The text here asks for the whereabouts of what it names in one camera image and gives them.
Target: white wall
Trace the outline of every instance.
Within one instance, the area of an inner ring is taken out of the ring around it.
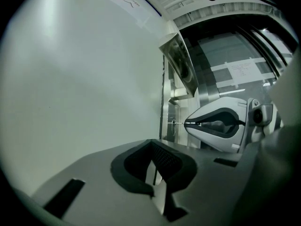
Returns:
[[[158,138],[166,20],[144,0],[27,0],[0,49],[0,158],[31,195],[82,156]]]

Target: white label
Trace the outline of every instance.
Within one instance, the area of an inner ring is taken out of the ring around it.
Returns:
[[[137,25],[143,27],[150,14],[135,0],[111,0],[137,19]]]
[[[234,80],[234,85],[263,80],[263,76],[254,62],[239,65],[229,64],[227,68]]]
[[[234,149],[239,149],[239,148],[240,148],[240,145],[232,144],[232,148],[234,148]]]

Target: ceiling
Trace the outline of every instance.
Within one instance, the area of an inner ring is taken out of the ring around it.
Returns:
[[[268,15],[287,26],[279,9],[261,0],[156,0],[179,29],[207,19],[234,14]]]

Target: glass window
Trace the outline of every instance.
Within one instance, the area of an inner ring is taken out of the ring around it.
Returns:
[[[260,53],[239,33],[224,33],[198,41],[210,64],[220,97],[256,98],[270,103],[268,90],[275,75]]]
[[[277,52],[272,48],[272,46],[269,45],[269,43],[260,34],[258,34],[255,31],[252,31],[252,32],[268,47],[269,50],[271,50],[273,55],[277,58],[277,60],[279,61],[280,65],[281,65],[279,70],[282,73],[285,69],[285,64],[283,63],[282,59],[279,57]],[[260,30],[260,32],[263,35],[265,35],[267,37],[267,39],[269,39],[269,41],[271,41],[275,45],[275,47],[278,49],[278,51],[283,55],[287,64],[289,64],[293,57],[293,52],[290,50],[290,48],[279,38],[279,36],[277,36],[274,33],[271,33],[269,30],[263,29],[263,30]]]

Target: black slot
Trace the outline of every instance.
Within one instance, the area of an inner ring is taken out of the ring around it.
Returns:
[[[185,189],[197,173],[196,162],[157,140],[146,140],[118,155],[111,163],[111,174],[115,181],[130,193],[154,196],[153,187],[145,183],[147,168],[153,161],[157,173],[166,182],[166,202],[163,215],[168,221],[175,221],[188,213],[177,207],[172,193]]]
[[[77,194],[80,192],[85,182],[77,179],[71,179],[45,206],[44,209],[56,216],[62,218]]]
[[[231,161],[231,160],[227,160],[227,159],[223,159],[223,158],[215,158],[214,162],[219,163],[219,164],[223,164],[226,166],[230,166],[230,167],[236,167],[237,165],[237,161]]]

